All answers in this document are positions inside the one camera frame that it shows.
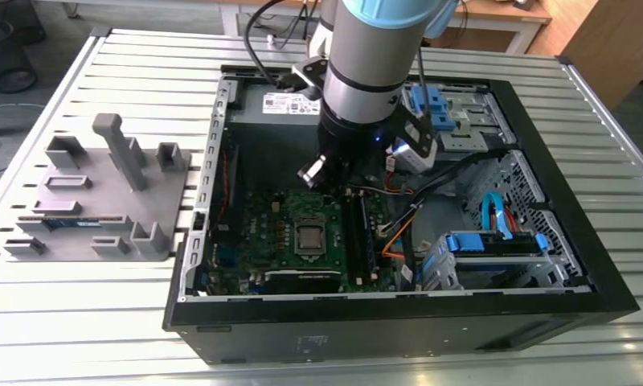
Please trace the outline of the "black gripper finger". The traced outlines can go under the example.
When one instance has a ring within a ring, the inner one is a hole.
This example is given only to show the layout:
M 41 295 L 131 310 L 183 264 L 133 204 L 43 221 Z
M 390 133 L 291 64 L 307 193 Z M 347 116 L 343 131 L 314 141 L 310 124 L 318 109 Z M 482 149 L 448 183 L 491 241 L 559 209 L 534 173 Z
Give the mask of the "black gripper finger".
M 316 155 L 298 170 L 298 177 L 312 191 L 334 191 L 344 183 L 343 162 L 336 157 Z

